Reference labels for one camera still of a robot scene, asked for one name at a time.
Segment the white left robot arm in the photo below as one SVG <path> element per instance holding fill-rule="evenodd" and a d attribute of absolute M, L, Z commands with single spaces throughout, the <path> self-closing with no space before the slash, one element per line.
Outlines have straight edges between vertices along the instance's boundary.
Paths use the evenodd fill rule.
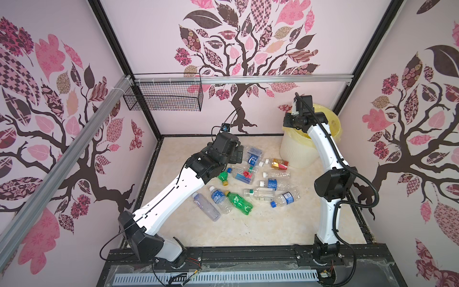
<path fill-rule="evenodd" d="M 183 265 L 186 248 L 178 239 L 160 236 L 161 226 L 187 198 L 234 163 L 242 151 L 237 136 L 217 134 L 214 141 L 186 160 L 178 176 L 154 199 L 134 212 L 120 214 L 121 234 L 139 261 L 160 258 L 175 267 Z"/>

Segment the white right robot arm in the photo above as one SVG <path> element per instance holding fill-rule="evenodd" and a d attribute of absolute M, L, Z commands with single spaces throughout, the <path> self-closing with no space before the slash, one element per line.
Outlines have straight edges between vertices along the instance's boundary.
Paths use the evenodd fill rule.
<path fill-rule="evenodd" d="M 295 94 L 291 112 L 284 115 L 283 126 L 305 132 L 313 141 L 322 162 L 324 174 L 314 182 L 320 197 L 319 231 L 314 236 L 313 258 L 319 264 L 340 253 L 341 241 L 338 230 L 340 206 L 355 176 L 349 171 L 331 134 L 328 118 L 324 112 L 316 112 L 312 96 Z"/>

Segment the frosted clear bottle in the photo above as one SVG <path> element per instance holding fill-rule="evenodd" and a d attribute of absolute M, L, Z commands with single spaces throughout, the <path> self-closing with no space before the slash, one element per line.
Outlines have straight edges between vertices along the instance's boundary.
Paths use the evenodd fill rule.
<path fill-rule="evenodd" d="M 220 212 L 200 193 L 193 193 L 194 203 L 213 221 L 220 219 Z"/>

